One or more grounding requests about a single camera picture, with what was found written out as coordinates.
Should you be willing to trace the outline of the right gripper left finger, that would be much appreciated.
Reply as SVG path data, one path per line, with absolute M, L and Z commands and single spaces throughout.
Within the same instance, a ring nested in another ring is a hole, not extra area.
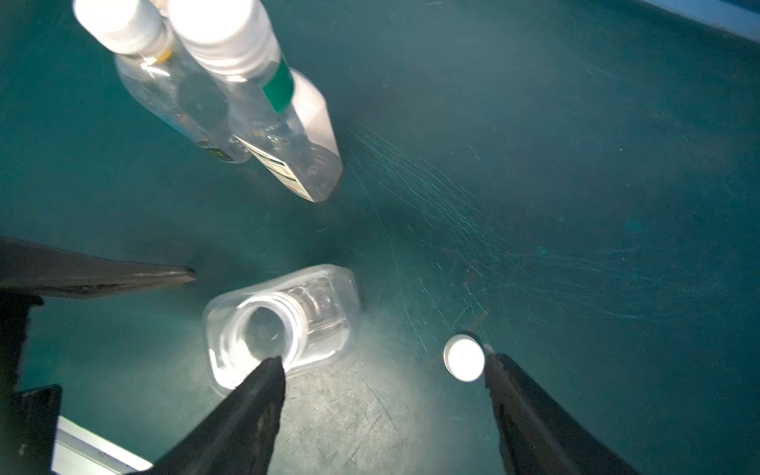
M 285 402 L 279 356 L 263 360 L 146 474 L 265 474 Z

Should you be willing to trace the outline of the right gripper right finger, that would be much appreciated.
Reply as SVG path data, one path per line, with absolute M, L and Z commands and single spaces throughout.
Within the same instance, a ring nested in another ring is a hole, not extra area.
M 637 472 L 584 429 L 510 356 L 490 352 L 484 374 L 507 474 Z

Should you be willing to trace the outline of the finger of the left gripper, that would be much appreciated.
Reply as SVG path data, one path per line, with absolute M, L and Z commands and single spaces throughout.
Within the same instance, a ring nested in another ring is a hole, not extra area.
M 136 263 L 1 239 L 1 289 L 18 294 L 89 299 L 180 285 L 196 279 L 189 267 Z

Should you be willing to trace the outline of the white bottle cap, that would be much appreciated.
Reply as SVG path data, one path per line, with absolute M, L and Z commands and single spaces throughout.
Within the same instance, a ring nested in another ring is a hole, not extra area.
M 456 380 L 471 383 L 483 374 L 486 354 L 481 344 L 469 334 L 455 334 L 443 348 L 443 363 Z
M 141 53 L 162 34 L 156 6 L 144 0 L 74 0 L 79 24 L 101 45 L 118 55 Z
M 172 0 L 168 19 L 188 53 L 211 73 L 247 77 L 281 61 L 259 0 Z

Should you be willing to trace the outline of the square clear plastic bottle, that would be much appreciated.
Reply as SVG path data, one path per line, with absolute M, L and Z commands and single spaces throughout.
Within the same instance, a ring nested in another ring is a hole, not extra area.
M 353 349 L 361 318 L 353 272 L 332 264 L 220 295 L 203 313 L 215 389 L 231 393 L 270 357 L 288 376 L 330 364 Z

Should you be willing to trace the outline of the round clear plastic bottle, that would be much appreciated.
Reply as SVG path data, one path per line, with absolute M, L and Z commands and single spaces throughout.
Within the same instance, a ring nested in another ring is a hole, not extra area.
M 251 159 L 230 128 L 228 99 L 168 21 L 141 55 L 116 55 L 115 65 L 128 93 L 195 146 L 223 163 Z

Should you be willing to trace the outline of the tall clear labelled bottle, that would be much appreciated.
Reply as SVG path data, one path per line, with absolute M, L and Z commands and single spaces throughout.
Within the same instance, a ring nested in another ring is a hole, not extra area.
M 259 76 L 216 82 L 230 102 L 235 138 L 291 192 L 328 200 L 344 166 L 319 89 L 286 61 L 269 63 Z

